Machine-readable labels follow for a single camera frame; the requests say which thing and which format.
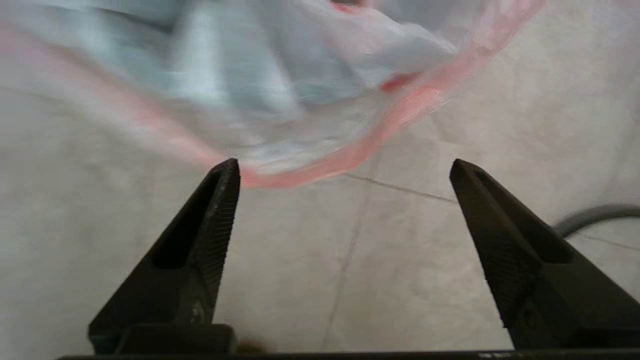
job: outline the cable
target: cable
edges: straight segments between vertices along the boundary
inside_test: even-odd
[[[596,206],[569,215],[553,228],[560,236],[567,238],[584,227],[616,218],[640,218],[640,206],[631,204]]]

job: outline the black cable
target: black cable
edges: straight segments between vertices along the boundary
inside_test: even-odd
[[[553,226],[563,238],[597,222],[616,218],[640,218],[640,206],[631,204],[611,204],[596,206],[573,213]]]

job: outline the gray floor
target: gray floor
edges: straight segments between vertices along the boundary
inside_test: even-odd
[[[352,174],[241,194],[216,320],[272,351],[509,348],[447,179],[463,158],[549,222],[640,203],[640,6],[558,0],[459,96]],[[0,71],[3,359],[89,353],[86,325],[203,172]],[[570,241],[640,299],[640,223]]]

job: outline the plastic bag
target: plastic bag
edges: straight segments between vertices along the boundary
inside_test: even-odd
[[[246,186],[294,186],[437,109],[542,5],[37,0],[0,44],[136,141],[207,168],[237,157]]]

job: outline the tile floor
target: tile floor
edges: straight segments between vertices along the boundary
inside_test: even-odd
[[[449,167],[481,165],[549,222],[640,203],[639,8],[549,2],[459,96],[351,174],[243,191],[215,320],[279,352],[509,348]],[[16,73],[0,72],[0,348],[89,353],[86,325],[204,173]],[[611,222],[570,241],[640,299],[638,230]]]

